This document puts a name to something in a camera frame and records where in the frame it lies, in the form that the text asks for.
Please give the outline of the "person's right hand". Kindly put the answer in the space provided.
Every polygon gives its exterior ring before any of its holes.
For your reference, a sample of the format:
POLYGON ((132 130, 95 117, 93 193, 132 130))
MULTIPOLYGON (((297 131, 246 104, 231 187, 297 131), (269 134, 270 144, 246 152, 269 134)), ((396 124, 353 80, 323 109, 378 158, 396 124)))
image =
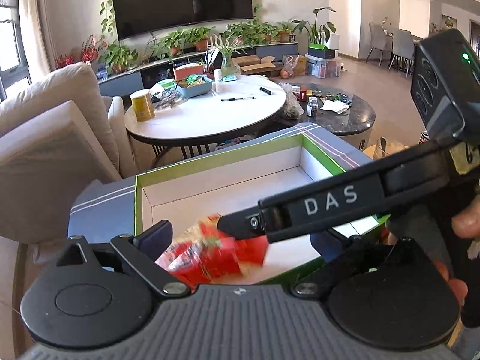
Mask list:
MULTIPOLYGON (((454 233, 463 239, 479 238, 479 195, 473 199, 468 207, 457 214, 451 220, 454 233)), ((468 294, 467 284, 458 279, 450 279, 447 266, 440 261, 433 261, 442 278, 448 282, 451 290, 456 296, 460 306, 465 305, 465 298, 468 294)))

